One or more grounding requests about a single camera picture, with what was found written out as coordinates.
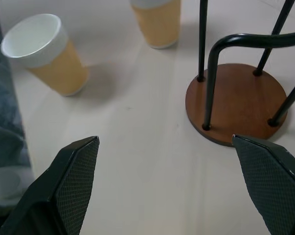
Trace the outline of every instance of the white cup rim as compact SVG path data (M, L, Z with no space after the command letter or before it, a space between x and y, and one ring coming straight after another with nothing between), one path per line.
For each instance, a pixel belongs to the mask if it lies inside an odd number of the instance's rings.
M32 21L34 18L36 17L40 17L42 15L45 15L45 16L49 16L49 17L52 17L53 19L56 20L57 22L57 26L56 26L56 30L55 32L53 33L52 37L42 46L40 46L40 48L38 48L37 50L35 51L32 51L30 53L25 53L23 55L12 55L11 53L7 52L6 51L6 48L5 48L5 45L7 43L7 40L8 38L10 38L10 36L16 31L18 30L20 27L22 27L22 25L24 23L27 23L27 22L30 22ZM4 56L8 57L8 58L13 58L13 59L18 59L18 58L25 58L25 57L28 57L28 56L31 56L31 55L34 55L36 54L37 52L40 52L42 50L44 50L44 48L50 44L50 42L52 42L55 37L59 34L60 30L62 28L62 23L61 23L61 20L58 16L56 15L53 15L53 14L37 14L37 15L34 15L34 16L30 16L28 18L25 18L24 20L20 21L19 23L17 23L15 26L13 26L7 33L6 35L4 36L4 39L1 43L1 46L0 46L0 49L1 49L1 52Z

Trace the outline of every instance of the table surface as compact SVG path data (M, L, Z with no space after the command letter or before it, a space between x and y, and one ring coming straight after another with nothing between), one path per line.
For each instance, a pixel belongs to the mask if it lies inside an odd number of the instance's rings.
M283 0L209 0L206 52L228 34L269 34L282 5ZM36 176L63 146L100 137L82 235L269 234L235 150L206 140L185 113L185 92L197 75L198 0L182 1L180 40L166 50L145 44L127 0L0 0L4 32L38 13L63 20L91 71L80 94L61 97L12 65ZM294 31L295 6L282 32ZM256 66L262 51L229 48L219 63ZM289 93L295 86L295 47L275 49L265 71ZM271 140L295 156L295 104Z

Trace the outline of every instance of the yellow paper cup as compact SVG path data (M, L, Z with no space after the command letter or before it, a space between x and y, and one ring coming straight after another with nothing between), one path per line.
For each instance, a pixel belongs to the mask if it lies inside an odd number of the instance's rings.
M130 0L130 3L150 47L163 49L178 40L181 0Z
M87 81L88 71L55 15L24 19L7 32L0 48L61 95L77 93Z

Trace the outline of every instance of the round wooden base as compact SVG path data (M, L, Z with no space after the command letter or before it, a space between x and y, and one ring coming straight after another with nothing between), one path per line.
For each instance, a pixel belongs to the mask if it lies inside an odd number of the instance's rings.
M286 115L277 127L267 122L286 99L286 94L268 73L263 71L261 76L255 77L252 74L255 69L244 64L218 66L209 131L202 129L206 81L193 79L186 92L185 106L188 118L201 135L215 143L232 146L233 134L268 139L281 127Z

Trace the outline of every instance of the black metal leg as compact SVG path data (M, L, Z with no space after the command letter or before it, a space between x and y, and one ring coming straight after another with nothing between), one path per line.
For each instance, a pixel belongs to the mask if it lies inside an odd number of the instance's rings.
M205 64L205 42L206 42L206 23L207 23L208 0L201 0L200 4L200 36L199 36L199 58L198 58L198 82L204 81Z
M218 46L216 45L218 45L218 42L211 49L209 54L209 59L208 59L205 117L204 117L204 123L202 125L202 129L205 131L210 130L212 104L214 100L218 58L220 53L220 50L218 49Z
M207 88L206 88L206 103L205 117L202 125L203 130L210 129L210 120L212 113L212 105L215 91L215 83L217 76L219 53L227 47L253 47L253 48L282 48L295 46L295 33L284 35L253 35L253 34L233 34L226 36L215 43L209 53L208 71L207 71ZM273 117L273 120L278 121L281 116L287 111L291 104L295 101L295 88L281 106L279 111Z
M279 125L280 119L285 115L285 113L288 111L288 109L291 107L291 105L295 102L295 87L292 90L292 92L289 94L289 96L285 99L283 104L280 106L279 110L275 113L273 118L268 120L268 124L270 126L277 126Z
M281 29L292 9L292 6L294 4L294 1L295 0L286 0L283 7L282 7L282 10L280 12L280 15L275 23L275 26L273 28L273 31L272 31L272 35L277 35L281 32ZM262 71L264 69L264 66L270 56L270 53L272 51L272 48L268 48L268 49L265 49L261 59L260 59L260 62L258 64L258 67L257 69L253 72L253 74L255 76L260 76L262 74Z

